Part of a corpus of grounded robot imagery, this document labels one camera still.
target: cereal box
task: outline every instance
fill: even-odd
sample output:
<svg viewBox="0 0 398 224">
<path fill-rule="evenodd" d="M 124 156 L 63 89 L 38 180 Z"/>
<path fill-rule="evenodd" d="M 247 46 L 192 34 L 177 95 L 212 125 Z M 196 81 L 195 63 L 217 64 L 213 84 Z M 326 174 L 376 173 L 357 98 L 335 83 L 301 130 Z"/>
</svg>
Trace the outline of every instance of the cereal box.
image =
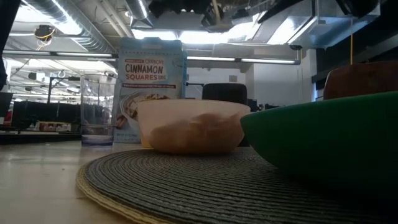
<svg viewBox="0 0 398 224">
<path fill-rule="evenodd" d="M 140 143 L 138 102 L 185 96 L 186 64 L 179 40 L 122 39 L 118 77 L 123 84 L 114 96 L 114 142 Z"/>
</svg>

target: ceiling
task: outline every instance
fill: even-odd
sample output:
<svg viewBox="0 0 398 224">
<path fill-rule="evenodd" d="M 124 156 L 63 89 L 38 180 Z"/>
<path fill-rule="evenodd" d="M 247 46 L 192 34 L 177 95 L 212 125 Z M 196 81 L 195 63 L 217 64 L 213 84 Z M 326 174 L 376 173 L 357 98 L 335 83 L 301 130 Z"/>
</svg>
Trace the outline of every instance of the ceiling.
<svg viewBox="0 0 398 224">
<path fill-rule="evenodd" d="M 84 16 L 99 30 L 106 41 L 117 51 L 121 36 L 116 29 L 107 20 L 105 13 L 98 7 L 96 1 L 91 0 L 66 0 L 72 1 L 74 5 L 84 14 Z M 118 16 L 123 20 L 125 26 L 130 29 L 130 18 L 126 16 L 126 6 L 124 0 L 109 0 L 111 6 L 118 12 Z M 33 11 L 27 6 L 21 6 L 14 21 L 10 37 L 7 41 L 6 49 L 10 50 L 35 50 L 41 43 L 33 35 L 33 31 L 39 25 L 53 26 L 49 20 Z M 239 44 L 186 44 L 185 48 L 189 56 L 213 56 L 213 57 L 246 57 L 246 58 L 277 58 L 277 59 L 295 59 L 296 53 L 287 45 L 239 45 Z M 59 30 L 51 40 L 51 43 L 43 46 L 41 50 L 55 52 L 86 52 L 86 49 L 78 45 L 71 38 L 66 37 Z M 68 61 L 68 60 L 43 60 L 43 59 L 21 59 L 7 58 L 7 62 L 11 67 L 11 91 L 19 94 L 42 94 L 46 95 L 48 87 L 34 87 L 32 90 L 26 90 L 22 85 L 48 85 L 49 83 L 30 80 L 28 74 L 30 72 L 43 71 L 47 76 L 51 72 L 58 74 L 64 71 L 66 76 L 79 76 L 87 73 L 116 73 L 115 68 L 104 62 L 87 62 L 87 61 Z M 201 62 L 189 61 L 189 67 L 200 68 L 237 68 L 242 72 L 246 72 L 250 64 L 248 63 L 228 63 L 228 62 Z M 70 87 L 78 86 L 79 83 L 64 81 Z M 53 95 L 71 95 L 66 88 L 54 88 Z M 40 99 L 46 101 L 46 97 L 21 96 L 20 99 Z"/>
</svg>

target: ceiling pipe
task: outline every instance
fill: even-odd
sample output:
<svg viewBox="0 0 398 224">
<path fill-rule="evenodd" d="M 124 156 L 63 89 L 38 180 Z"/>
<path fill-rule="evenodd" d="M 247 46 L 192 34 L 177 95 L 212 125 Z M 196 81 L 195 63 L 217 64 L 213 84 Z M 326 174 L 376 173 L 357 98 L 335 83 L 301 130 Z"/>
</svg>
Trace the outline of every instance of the ceiling pipe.
<svg viewBox="0 0 398 224">
<path fill-rule="evenodd" d="M 120 18 L 119 14 L 116 12 L 115 8 L 109 3 L 108 0 L 99 0 L 102 2 L 105 6 L 105 8 L 109 9 L 111 11 L 111 15 L 113 16 L 113 19 L 116 20 L 116 22 L 120 25 L 124 33 L 130 37 L 134 38 L 134 34 L 131 32 L 131 29 L 128 29 L 126 25 L 124 24 L 124 21 Z"/>
<path fill-rule="evenodd" d="M 134 20 L 141 21 L 150 27 L 154 27 L 153 22 L 149 18 L 149 10 L 144 0 L 124 0 L 130 16 Z"/>
<path fill-rule="evenodd" d="M 71 0 L 22 0 L 33 10 L 43 14 L 58 30 L 68 35 L 91 38 L 72 38 L 89 52 L 114 52 L 112 45 Z"/>
<path fill-rule="evenodd" d="M 102 12 L 105 15 L 106 20 L 108 20 L 108 22 L 111 24 L 111 26 L 113 27 L 113 29 L 115 29 L 115 31 L 119 34 L 120 37 L 125 37 L 126 34 L 118 27 L 118 25 L 113 21 L 113 19 L 111 18 L 111 16 L 109 15 L 109 13 L 106 11 L 106 9 L 104 8 L 104 6 L 100 3 L 99 0 L 95 0 L 96 5 L 98 6 L 99 9 L 102 10 Z"/>
</svg>

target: round placemat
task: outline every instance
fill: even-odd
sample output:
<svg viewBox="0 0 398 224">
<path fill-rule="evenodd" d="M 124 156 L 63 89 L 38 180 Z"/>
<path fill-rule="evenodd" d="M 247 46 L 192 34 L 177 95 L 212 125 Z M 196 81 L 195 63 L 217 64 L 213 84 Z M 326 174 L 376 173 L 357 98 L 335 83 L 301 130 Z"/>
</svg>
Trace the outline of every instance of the round placemat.
<svg viewBox="0 0 398 224">
<path fill-rule="evenodd" d="M 138 223 L 386 221 L 307 190 L 248 148 L 208 157 L 119 152 L 83 166 L 77 185 Z"/>
</svg>

